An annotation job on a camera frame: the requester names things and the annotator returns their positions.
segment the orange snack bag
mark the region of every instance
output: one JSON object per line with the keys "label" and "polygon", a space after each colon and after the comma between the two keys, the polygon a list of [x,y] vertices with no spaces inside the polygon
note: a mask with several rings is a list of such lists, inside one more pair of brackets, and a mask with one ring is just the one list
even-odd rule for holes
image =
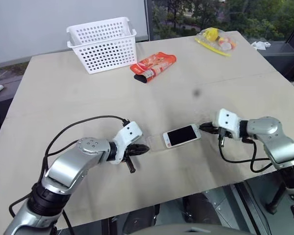
{"label": "orange snack bag", "polygon": [[174,55],[167,55],[163,52],[153,54],[146,59],[132,65],[130,69],[136,73],[134,78],[141,82],[147,83],[155,76],[166,70],[176,61]]}

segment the window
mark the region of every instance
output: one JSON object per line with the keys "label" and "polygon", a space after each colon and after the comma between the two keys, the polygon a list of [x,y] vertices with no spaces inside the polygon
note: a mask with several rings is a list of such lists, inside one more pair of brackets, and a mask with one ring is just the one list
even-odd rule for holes
{"label": "window", "polygon": [[153,0],[153,39],[196,35],[216,27],[249,42],[285,41],[294,30],[294,0]]}

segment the table surface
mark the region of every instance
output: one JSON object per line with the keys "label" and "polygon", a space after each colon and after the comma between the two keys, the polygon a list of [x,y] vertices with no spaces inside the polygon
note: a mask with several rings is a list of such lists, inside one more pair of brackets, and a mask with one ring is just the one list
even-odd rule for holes
{"label": "table surface", "polygon": [[[217,137],[208,133],[172,149],[161,139],[166,131],[209,121],[211,113],[226,108],[245,119],[276,117],[294,140],[294,87],[238,32],[229,33],[238,41],[232,57],[209,51],[194,37],[137,43],[139,60],[158,51],[177,57],[148,84],[135,80],[129,67],[89,75],[72,51],[34,56],[0,131],[0,234],[12,219],[8,205],[37,181],[51,139],[68,124],[93,116],[134,120],[144,133],[141,141],[156,147],[133,157],[134,174],[126,164],[90,170],[65,207],[74,226],[259,175],[249,164],[225,163]],[[111,139],[121,127],[113,119],[75,126],[51,151],[81,137]],[[264,157],[257,145],[257,157]],[[226,140],[224,152],[247,159],[252,147]],[[62,218],[57,226],[66,227]]]}

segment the black cable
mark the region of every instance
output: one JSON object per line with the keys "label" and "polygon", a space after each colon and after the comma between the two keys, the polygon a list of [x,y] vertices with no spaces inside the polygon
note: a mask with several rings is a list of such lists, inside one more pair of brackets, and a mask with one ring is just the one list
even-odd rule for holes
{"label": "black cable", "polygon": [[[87,122],[87,121],[91,121],[91,120],[94,120],[94,119],[98,119],[98,118],[116,118],[116,119],[119,119],[123,122],[123,126],[126,126],[130,123],[130,121],[124,119],[124,118],[121,118],[121,117],[118,117],[118,116],[114,116],[114,115],[102,115],[102,116],[97,116],[97,117],[91,117],[91,118],[88,118],[88,119],[84,119],[84,120],[81,120],[81,121],[77,121],[77,122],[74,122],[70,125],[68,125],[67,127],[65,127],[64,129],[62,129],[53,139],[52,141],[49,143],[49,145],[47,146],[47,149],[45,151],[45,155],[44,155],[44,158],[43,158],[43,163],[42,163],[42,168],[41,168],[41,172],[40,172],[40,176],[39,176],[39,179],[38,179],[38,182],[41,182],[43,176],[44,176],[44,173],[45,171],[48,170],[49,166],[48,166],[48,157],[50,156],[53,156],[53,155],[56,155],[62,151],[64,151],[65,149],[67,149],[68,147],[70,147],[71,145],[73,145],[74,143],[76,143],[77,141],[73,141],[71,143],[69,143],[67,146],[65,146],[64,148],[54,152],[54,153],[50,153],[49,154],[49,151],[52,147],[52,145],[54,144],[54,142],[60,137],[60,135],[62,135],[66,130],[68,130],[69,128],[71,128],[72,126],[75,126],[75,125],[78,125],[78,124],[81,124],[83,122]],[[16,204],[20,203],[21,201],[25,200],[26,198],[28,198],[30,196],[31,193],[27,194],[26,196],[20,198],[19,200],[13,202],[10,206],[9,206],[9,211],[10,211],[10,214],[12,215],[12,217],[15,216],[15,213],[13,212],[13,206],[15,206]],[[74,231],[73,231],[73,228],[71,226],[71,223],[69,221],[69,218],[68,216],[66,215],[65,211],[63,210],[62,211],[62,214],[63,214],[63,217],[68,225],[68,228],[69,228],[69,231],[71,233],[71,235],[74,235]]]}
{"label": "black cable", "polygon": [[260,209],[260,206],[258,205],[258,203],[257,203],[257,201],[256,201],[255,195],[254,195],[253,191],[251,190],[251,186],[249,185],[249,183],[247,182],[247,180],[245,180],[245,182],[246,182],[246,184],[247,184],[247,186],[248,186],[248,188],[249,188],[249,191],[250,191],[250,193],[251,193],[251,196],[252,196],[252,198],[254,199],[254,201],[255,201],[255,203],[256,203],[258,209],[260,210],[261,214],[262,214],[263,217],[265,218],[266,225],[267,225],[267,227],[268,227],[268,230],[269,230],[269,232],[270,232],[270,235],[272,235],[271,228],[270,228],[270,225],[269,225],[269,222],[268,222],[267,217],[266,217],[265,214],[263,213],[262,209]]}
{"label": "black cable", "polygon": [[[70,125],[68,125],[67,127],[65,127],[64,129],[62,129],[62,131],[60,131],[54,138],[53,140],[49,143],[46,151],[45,151],[45,156],[49,154],[49,150],[51,149],[51,146],[53,145],[53,143],[60,137],[60,135],[62,135],[66,130],[68,130],[69,128],[71,128],[72,126],[75,126],[75,125],[78,125],[78,124],[81,124],[83,122],[87,122],[87,121],[91,121],[91,120],[94,120],[94,119],[99,119],[99,118],[116,118],[116,119],[119,119],[123,122],[123,125],[127,125],[129,123],[128,120],[122,118],[122,117],[118,117],[118,116],[114,116],[114,115],[102,115],[102,116],[97,116],[97,117],[91,117],[91,118],[88,118],[88,119],[84,119],[84,120],[81,120],[81,121],[77,121],[77,122],[74,122]],[[45,169],[47,170],[48,169],[48,163],[45,162]]]}
{"label": "black cable", "polygon": [[56,154],[58,154],[58,153],[61,153],[62,151],[66,150],[68,147],[72,146],[72,145],[75,144],[76,142],[78,142],[78,140],[75,140],[75,141],[69,143],[67,146],[61,148],[60,150],[58,150],[58,151],[56,151],[56,152],[49,153],[49,154],[47,155],[47,157],[50,157],[50,156],[56,155]]}
{"label": "black cable", "polygon": [[[248,160],[240,160],[240,161],[232,161],[232,160],[228,160],[224,157],[223,155],[223,152],[222,152],[222,144],[221,144],[221,141],[222,140],[219,140],[219,152],[220,152],[220,155],[222,157],[223,160],[225,160],[227,163],[249,163],[252,161],[252,159],[248,159]],[[253,156],[255,155],[256,157],[256,152],[257,152],[257,149],[254,148],[254,153],[253,153]],[[254,161],[266,161],[266,160],[270,160],[269,158],[258,158],[258,159],[254,159]]]}
{"label": "black cable", "polygon": [[94,120],[94,119],[99,119],[99,118],[116,118],[116,119],[119,119],[123,122],[123,126],[127,125],[129,123],[128,120],[122,118],[122,117],[118,117],[118,116],[114,116],[114,115],[102,115],[102,116],[96,116],[96,117],[91,117],[91,118],[88,118],[88,119],[84,119],[84,120],[81,120],[81,121],[77,121],[77,122],[74,122],[70,125],[68,125],[67,127],[63,128],[53,139],[52,141],[49,143],[49,145],[47,146],[47,149],[45,151],[45,156],[43,158],[43,164],[42,164],[42,169],[41,169],[41,172],[40,172],[40,176],[39,176],[39,179],[38,179],[38,182],[40,182],[44,176],[44,173],[45,171],[48,170],[49,166],[48,166],[48,154],[49,154],[49,151],[52,147],[52,145],[54,144],[54,142],[60,137],[60,135],[62,135],[66,130],[68,130],[69,128],[71,128],[72,126],[75,126],[75,125],[78,125],[78,124],[81,124],[83,122],[87,122],[87,121],[91,121],[91,120]]}
{"label": "black cable", "polygon": [[256,159],[257,145],[256,145],[255,141],[253,141],[253,140],[249,140],[249,142],[252,143],[253,146],[254,146],[254,151],[253,151],[253,156],[252,156],[252,158],[251,158],[251,159],[248,159],[248,160],[232,161],[232,160],[228,160],[228,159],[226,159],[226,158],[224,157],[223,152],[222,152],[222,144],[221,144],[221,140],[219,140],[219,151],[220,151],[220,155],[221,155],[222,159],[225,160],[225,161],[228,162],[228,163],[248,163],[248,162],[250,162],[250,170],[251,170],[252,172],[254,172],[254,173],[262,172],[262,171],[268,169],[270,166],[272,166],[272,163],[269,163],[267,166],[265,166],[264,168],[261,168],[261,169],[259,169],[259,170],[255,170],[255,169],[253,168],[253,166],[254,166],[254,162],[255,162],[255,161],[266,161],[266,160],[270,160],[270,159],[269,159],[269,158],[258,158],[258,159]]}
{"label": "black cable", "polygon": [[13,211],[13,207],[14,207],[16,204],[20,203],[21,201],[24,201],[24,200],[25,200],[26,198],[28,198],[29,196],[30,196],[30,193],[27,194],[27,195],[25,195],[24,197],[20,198],[19,200],[13,202],[13,203],[9,206],[9,212],[10,212],[10,214],[11,214],[11,216],[12,216],[13,218],[15,217],[15,213],[14,213],[14,211]]}
{"label": "black cable", "polygon": [[67,225],[68,225],[68,229],[69,229],[69,231],[70,231],[70,234],[71,234],[71,235],[74,235],[74,234],[75,234],[75,233],[74,233],[74,230],[73,230],[72,225],[71,225],[71,223],[70,223],[70,221],[69,221],[69,218],[68,218],[68,216],[67,216],[67,214],[65,213],[64,210],[62,211],[62,215],[63,215],[63,217],[64,217],[65,222],[66,222]]}
{"label": "black cable", "polygon": [[[76,143],[77,141],[78,141],[78,140],[73,141],[73,142],[69,143],[67,146],[61,148],[60,150],[48,154],[47,157],[50,157],[50,156],[56,155],[56,154],[58,154],[58,153],[60,153],[60,152],[62,152],[62,151],[64,151],[64,150],[66,150],[68,147],[72,146],[72,145],[73,145],[74,143]],[[13,202],[13,203],[9,206],[9,212],[10,212],[10,214],[11,214],[12,217],[15,217],[15,213],[14,213],[14,211],[13,211],[13,207],[14,207],[16,204],[20,203],[21,201],[27,199],[29,196],[30,196],[30,193],[27,194],[26,196],[20,198],[19,200]]]}

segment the smartphone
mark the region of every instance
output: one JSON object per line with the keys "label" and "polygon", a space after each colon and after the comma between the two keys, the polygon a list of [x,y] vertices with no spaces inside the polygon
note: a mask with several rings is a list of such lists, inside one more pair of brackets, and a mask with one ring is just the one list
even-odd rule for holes
{"label": "smartphone", "polygon": [[199,128],[195,124],[163,133],[167,148],[178,146],[201,138]]}

